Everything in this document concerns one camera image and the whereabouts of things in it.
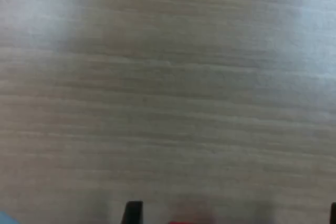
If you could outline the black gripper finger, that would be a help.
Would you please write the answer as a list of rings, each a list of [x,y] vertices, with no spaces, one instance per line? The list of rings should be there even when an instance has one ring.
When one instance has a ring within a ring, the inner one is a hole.
[[[121,224],[143,224],[143,201],[128,201],[124,208]]]
[[[336,202],[333,202],[330,207],[329,224],[336,224]]]

